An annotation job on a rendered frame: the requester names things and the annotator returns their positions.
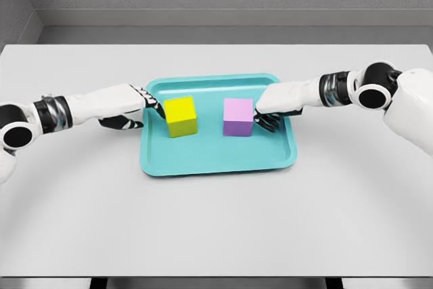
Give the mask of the teal tray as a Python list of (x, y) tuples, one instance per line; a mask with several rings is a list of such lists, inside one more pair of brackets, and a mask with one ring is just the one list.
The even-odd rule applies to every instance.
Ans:
[(249, 137), (223, 135), (223, 100), (257, 101), (272, 74), (232, 74), (155, 79), (146, 89), (159, 101), (190, 96), (198, 117), (198, 132), (171, 138), (166, 123), (154, 110), (144, 110), (139, 163), (155, 177), (283, 169), (297, 159), (289, 117), (270, 133), (253, 125)]

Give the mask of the yellow cube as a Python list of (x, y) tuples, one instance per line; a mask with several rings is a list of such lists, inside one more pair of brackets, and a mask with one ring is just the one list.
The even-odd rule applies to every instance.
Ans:
[(192, 97), (164, 100), (164, 111), (170, 137), (182, 137), (198, 132), (196, 110)]

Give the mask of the purple cube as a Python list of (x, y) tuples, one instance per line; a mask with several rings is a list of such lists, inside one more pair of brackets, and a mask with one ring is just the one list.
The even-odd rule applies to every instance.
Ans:
[(225, 98), (223, 107), (223, 135), (249, 137), (252, 134), (253, 100)]

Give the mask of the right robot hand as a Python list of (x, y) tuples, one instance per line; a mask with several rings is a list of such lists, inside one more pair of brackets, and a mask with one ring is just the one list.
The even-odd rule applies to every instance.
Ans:
[(274, 133), (282, 116), (301, 114), (304, 106), (300, 95), (301, 86), (301, 82), (270, 84), (255, 105), (255, 123)]

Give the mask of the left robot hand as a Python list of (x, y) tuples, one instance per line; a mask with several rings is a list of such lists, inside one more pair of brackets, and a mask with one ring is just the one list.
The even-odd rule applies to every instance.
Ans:
[(141, 121), (135, 121), (126, 114), (143, 109), (154, 109), (166, 119), (162, 104), (147, 90), (130, 84), (121, 84), (101, 89), (96, 92), (100, 102), (95, 108), (95, 115), (102, 127), (114, 130), (140, 129)]

